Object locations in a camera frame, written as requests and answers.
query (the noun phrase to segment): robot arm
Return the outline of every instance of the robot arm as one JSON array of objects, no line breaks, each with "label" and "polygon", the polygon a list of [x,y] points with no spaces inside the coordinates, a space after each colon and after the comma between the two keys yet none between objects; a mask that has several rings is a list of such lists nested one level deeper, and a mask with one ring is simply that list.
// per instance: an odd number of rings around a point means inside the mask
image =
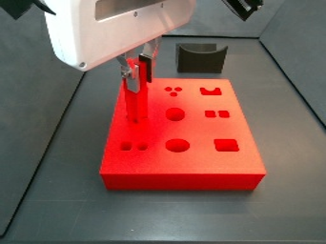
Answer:
[{"label": "robot arm", "polygon": [[[262,0],[223,0],[246,20]],[[45,11],[53,51],[87,71],[190,21],[196,0],[3,0],[16,19],[36,4]]]}]

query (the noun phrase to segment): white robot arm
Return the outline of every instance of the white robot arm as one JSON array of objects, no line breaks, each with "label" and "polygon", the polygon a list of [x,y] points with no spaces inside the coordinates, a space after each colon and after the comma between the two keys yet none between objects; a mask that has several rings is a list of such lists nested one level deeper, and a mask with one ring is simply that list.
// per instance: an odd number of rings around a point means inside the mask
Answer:
[{"label": "white robot arm", "polygon": [[59,59],[87,71],[186,24],[196,0],[43,0]]}]

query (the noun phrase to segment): red block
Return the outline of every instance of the red block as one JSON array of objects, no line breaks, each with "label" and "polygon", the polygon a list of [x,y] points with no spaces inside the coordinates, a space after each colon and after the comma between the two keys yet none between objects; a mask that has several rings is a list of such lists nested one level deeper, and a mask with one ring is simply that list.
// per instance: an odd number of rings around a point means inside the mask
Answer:
[{"label": "red block", "polygon": [[252,190],[266,175],[224,79],[155,79],[148,119],[125,118],[123,89],[100,175],[112,190]]}]

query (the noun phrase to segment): rectangular hole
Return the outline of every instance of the rectangular hole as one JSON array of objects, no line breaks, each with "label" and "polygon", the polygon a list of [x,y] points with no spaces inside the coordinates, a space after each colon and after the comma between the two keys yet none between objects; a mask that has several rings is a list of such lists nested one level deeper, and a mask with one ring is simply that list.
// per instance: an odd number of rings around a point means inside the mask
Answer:
[{"label": "rectangular hole", "polygon": [[207,90],[206,88],[200,88],[202,95],[222,95],[222,91],[219,88],[215,88],[212,91]]},{"label": "rectangular hole", "polygon": [[164,0],[99,0],[95,4],[95,20],[107,19],[160,2]]},{"label": "rectangular hole", "polygon": [[218,152],[239,152],[238,142],[234,139],[215,139],[214,144]]}]

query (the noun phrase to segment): hole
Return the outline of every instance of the hole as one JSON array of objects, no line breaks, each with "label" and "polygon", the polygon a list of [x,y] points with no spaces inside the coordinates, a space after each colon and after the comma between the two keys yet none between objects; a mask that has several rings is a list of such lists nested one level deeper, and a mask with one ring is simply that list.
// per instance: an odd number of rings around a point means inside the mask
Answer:
[{"label": "hole", "polygon": [[216,112],[215,111],[204,111],[204,116],[207,118],[215,118],[216,117]]},{"label": "hole", "polygon": [[123,141],[120,144],[121,151],[129,151],[132,149],[132,144],[128,141]]},{"label": "hole", "polygon": [[137,150],[139,151],[145,151],[147,149],[148,149],[148,144],[144,143],[144,142],[139,143]]},{"label": "hole", "polygon": [[215,139],[215,149],[218,152],[238,152],[239,147],[234,139]]},{"label": "hole", "polygon": [[219,111],[219,116],[222,118],[230,118],[230,112],[228,111]]},{"label": "hole", "polygon": [[87,67],[87,63],[85,63],[85,62],[80,63],[80,64],[79,64],[79,67],[80,67],[80,68],[85,68],[85,67]]},{"label": "hole", "polygon": [[171,121],[179,121],[184,118],[184,111],[179,108],[170,108],[166,111],[166,116]]},{"label": "hole", "polygon": [[212,91],[208,91],[206,88],[200,88],[202,95],[222,95],[219,88],[215,88]]},{"label": "hole", "polygon": [[190,149],[190,144],[183,139],[172,139],[166,142],[166,148],[174,153],[183,153]]}]

